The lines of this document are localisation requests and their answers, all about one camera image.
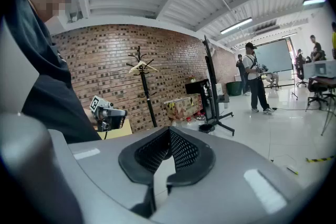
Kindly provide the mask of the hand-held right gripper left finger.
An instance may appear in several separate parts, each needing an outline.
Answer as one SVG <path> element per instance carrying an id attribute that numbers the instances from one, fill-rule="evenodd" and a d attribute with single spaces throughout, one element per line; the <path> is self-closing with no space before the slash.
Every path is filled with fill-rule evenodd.
<path id="1" fill-rule="evenodd" d="M 157 210 L 154 174 L 169 147 L 168 127 L 69 145 L 81 169 L 100 190 L 145 218 Z"/>

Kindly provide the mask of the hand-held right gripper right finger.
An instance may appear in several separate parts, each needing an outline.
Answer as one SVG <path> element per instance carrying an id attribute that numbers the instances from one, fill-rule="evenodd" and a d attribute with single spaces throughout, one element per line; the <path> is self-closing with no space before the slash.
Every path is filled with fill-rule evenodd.
<path id="1" fill-rule="evenodd" d="M 227 138 L 183 129 L 210 146 L 211 171 L 191 186 L 173 187 L 151 216 L 158 224 L 276 224 L 302 192 L 281 168 L 250 147 Z"/>

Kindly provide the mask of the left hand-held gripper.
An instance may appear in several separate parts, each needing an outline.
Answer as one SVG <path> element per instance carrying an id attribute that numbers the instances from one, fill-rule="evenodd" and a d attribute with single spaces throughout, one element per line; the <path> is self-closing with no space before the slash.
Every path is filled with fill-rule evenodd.
<path id="1" fill-rule="evenodd" d="M 97 95 L 91 101 L 90 110 L 97 121 L 98 132 L 121 129 L 128 114 L 126 110 L 113 109 L 113 103 Z"/>

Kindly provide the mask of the black coat rack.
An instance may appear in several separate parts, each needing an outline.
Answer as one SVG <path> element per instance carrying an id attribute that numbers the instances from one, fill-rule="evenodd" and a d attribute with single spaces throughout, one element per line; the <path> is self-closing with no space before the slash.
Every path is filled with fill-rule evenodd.
<path id="1" fill-rule="evenodd" d="M 144 90 L 144 94 L 143 95 L 138 94 L 138 98 L 146 98 L 153 126 L 157 127 L 158 125 L 157 125 L 157 122 L 156 122 L 156 119 L 155 119 L 155 115 L 154 115 L 154 111 L 153 111 L 153 107 L 152 107 L 152 102 L 151 102 L 151 99 L 150 99 L 150 97 L 155 95 L 156 92 L 154 92 L 153 94 L 150 94 L 149 87 L 148 87 L 147 80 L 146 80 L 145 76 L 149 73 L 158 72 L 158 70 L 150 65 L 153 62 L 153 59 L 150 60 L 149 62 L 143 61 L 142 58 L 144 56 L 146 56 L 146 54 L 141 54 L 141 47 L 140 46 L 137 46 L 136 55 L 128 55 L 128 56 L 129 57 L 134 57 L 138 62 L 136 65 L 133 65 L 133 64 L 130 64 L 130 63 L 126 63 L 126 65 L 131 67 L 131 69 L 129 70 L 129 73 L 132 73 L 134 76 L 140 76 L 142 86 L 143 86 L 143 90 Z"/>

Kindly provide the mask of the person's left forearm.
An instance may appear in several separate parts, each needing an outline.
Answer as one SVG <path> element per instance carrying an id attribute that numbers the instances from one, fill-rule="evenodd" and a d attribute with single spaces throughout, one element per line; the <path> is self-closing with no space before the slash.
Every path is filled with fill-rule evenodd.
<path id="1" fill-rule="evenodd" d="M 89 109 L 84 109 L 84 112 L 85 112 L 86 116 L 88 117 L 90 123 L 91 123 L 92 125 L 96 125 L 97 121 L 96 121 L 95 116 L 94 116 L 94 114 L 92 113 L 92 111 L 89 110 Z"/>

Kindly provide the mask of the yellow board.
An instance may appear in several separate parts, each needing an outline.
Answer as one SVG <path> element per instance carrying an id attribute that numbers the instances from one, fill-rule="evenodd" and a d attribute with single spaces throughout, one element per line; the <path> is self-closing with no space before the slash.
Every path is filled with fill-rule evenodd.
<path id="1" fill-rule="evenodd" d="M 132 134 L 132 129 L 129 119 L 125 119 L 121 129 L 115 129 L 108 132 L 98 132 L 102 140 L 113 139 L 117 137 L 127 136 Z"/>

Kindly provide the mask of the black round basket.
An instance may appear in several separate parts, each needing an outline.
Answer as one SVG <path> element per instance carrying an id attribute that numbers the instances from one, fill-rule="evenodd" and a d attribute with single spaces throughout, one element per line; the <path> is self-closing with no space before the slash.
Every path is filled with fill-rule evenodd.
<path id="1" fill-rule="evenodd" d="M 202 124 L 202 125 L 199 125 L 198 130 L 200 132 L 208 134 L 208 133 L 210 133 L 210 132 L 212 132 L 212 131 L 215 130 L 215 126 L 213 126 L 211 124 Z"/>

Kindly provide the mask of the printed cardboard box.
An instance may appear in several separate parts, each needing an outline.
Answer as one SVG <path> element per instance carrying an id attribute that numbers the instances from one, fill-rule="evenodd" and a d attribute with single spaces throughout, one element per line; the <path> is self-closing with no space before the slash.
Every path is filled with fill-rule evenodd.
<path id="1" fill-rule="evenodd" d="M 165 101 L 164 107 L 167 116 L 172 120 L 185 120 L 203 109 L 202 98 L 199 93 Z"/>

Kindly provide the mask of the person's dark shirt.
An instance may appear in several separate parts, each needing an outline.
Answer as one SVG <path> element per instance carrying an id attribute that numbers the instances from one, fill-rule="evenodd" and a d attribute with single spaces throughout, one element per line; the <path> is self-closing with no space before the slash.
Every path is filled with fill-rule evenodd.
<path id="1" fill-rule="evenodd" d="M 99 140 L 73 90 L 66 61 L 28 0 L 13 0 L 5 19 L 20 50 L 39 73 L 22 112 L 60 131 L 68 144 Z"/>

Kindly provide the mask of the yellow black striped tape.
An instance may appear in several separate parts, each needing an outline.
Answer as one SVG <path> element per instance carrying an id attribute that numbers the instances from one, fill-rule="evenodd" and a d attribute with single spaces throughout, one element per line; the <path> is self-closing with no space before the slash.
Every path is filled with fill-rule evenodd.
<path id="1" fill-rule="evenodd" d="M 306 161 L 308 163 L 316 163 L 316 162 L 325 162 L 325 161 L 331 161 L 335 158 L 334 155 L 329 156 L 329 157 L 325 157 L 325 158 L 315 158 L 315 159 L 308 159 L 306 158 Z"/>

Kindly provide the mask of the green bin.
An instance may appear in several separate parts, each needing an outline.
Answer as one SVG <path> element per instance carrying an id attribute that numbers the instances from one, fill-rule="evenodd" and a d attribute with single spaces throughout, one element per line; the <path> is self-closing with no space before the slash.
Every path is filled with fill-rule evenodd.
<path id="1" fill-rule="evenodd" d="M 242 94 L 241 81 L 233 81 L 226 83 L 226 90 L 229 96 L 239 96 Z"/>

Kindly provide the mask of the black display on wheeled stand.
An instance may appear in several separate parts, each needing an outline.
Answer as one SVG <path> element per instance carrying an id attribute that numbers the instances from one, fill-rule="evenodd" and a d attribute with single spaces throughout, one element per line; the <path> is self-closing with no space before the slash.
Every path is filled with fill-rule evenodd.
<path id="1" fill-rule="evenodd" d="M 209 48 L 209 40 L 206 36 L 204 36 L 204 40 L 202 41 L 205 50 L 206 50 L 206 56 L 205 56 L 205 61 L 207 64 L 207 70 L 208 70 L 208 74 L 209 74 L 209 82 L 210 82 L 210 86 L 211 86 L 211 95 L 212 95 L 212 100 L 211 100 L 211 109 L 212 109 L 212 121 L 211 121 L 211 125 L 212 126 L 220 126 L 228 131 L 230 131 L 232 133 L 232 136 L 234 136 L 235 134 L 235 130 L 225 124 L 223 124 L 220 120 L 224 119 L 228 116 L 233 117 L 233 113 L 229 112 L 225 115 L 220 116 L 219 114 L 219 104 L 220 103 L 225 103 L 225 96 L 224 95 L 218 95 L 217 94 L 217 81 L 216 81 L 216 75 L 215 75 L 215 70 L 214 70 L 214 65 L 213 65 L 213 61 L 212 61 L 212 56 L 211 56 L 211 51 Z"/>

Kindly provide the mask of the black office chair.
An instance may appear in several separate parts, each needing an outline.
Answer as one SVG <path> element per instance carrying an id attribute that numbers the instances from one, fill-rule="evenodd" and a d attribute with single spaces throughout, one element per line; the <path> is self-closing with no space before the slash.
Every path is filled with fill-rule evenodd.
<path id="1" fill-rule="evenodd" d="M 329 88 L 327 85 L 315 82 L 314 80 L 309 80 L 308 90 L 313 93 L 312 97 L 308 97 L 306 110 L 309 108 L 312 102 L 317 102 L 319 105 L 319 110 L 322 109 L 322 104 L 325 103 L 327 106 L 331 104 L 331 101 L 336 103 L 336 95 L 333 93 L 333 89 Z"/>
<path id="2" fill-rule="evenodd" d="M 296 86 L 303 84 L 305 87 L 307 87 L 308 85 L 308 83 L 304 81 L 304 72 L 303 72 L 304 64 L 305 64 L 305 61 L 303 60 L 302 57 L 296 57 L 295 68 L 296 68 L 297 78 L 299 79 L 299 82 L 297 82 Z"/>

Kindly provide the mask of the white projection screen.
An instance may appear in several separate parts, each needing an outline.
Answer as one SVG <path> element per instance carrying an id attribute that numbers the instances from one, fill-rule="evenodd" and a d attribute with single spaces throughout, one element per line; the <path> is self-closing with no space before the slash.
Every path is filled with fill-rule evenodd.
<path id="1" fill-rule="evenodd" d="M 257 46 L 255 50 L 257 62 L 267 68 L 267 72 L 292 70 L 292 60 L 285 39 L 280 39 Z"/>

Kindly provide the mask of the grey box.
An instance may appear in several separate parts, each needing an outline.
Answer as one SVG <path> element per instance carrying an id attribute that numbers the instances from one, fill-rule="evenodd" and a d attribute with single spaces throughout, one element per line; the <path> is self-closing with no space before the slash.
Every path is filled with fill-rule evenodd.
<path id="1" fill-rule="evenodd" d="M 319 60 L 303 64 L 303 74 L 305 79 L 313 77 L 336 77 L 336 60 Z"/>

